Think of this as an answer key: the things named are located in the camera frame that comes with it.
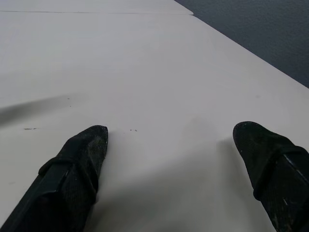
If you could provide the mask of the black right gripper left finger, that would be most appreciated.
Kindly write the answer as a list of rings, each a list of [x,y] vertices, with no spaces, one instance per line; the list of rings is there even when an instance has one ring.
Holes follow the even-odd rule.
[[[0,232],[83,232],[108,148],[101,125],[69,138],[38,171]]]

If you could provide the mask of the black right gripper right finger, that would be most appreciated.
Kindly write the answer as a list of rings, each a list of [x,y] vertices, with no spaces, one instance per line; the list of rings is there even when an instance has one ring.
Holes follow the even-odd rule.
[[[309,232],[309,153],[258,123],[233,129],[233,140],[276,232]]]

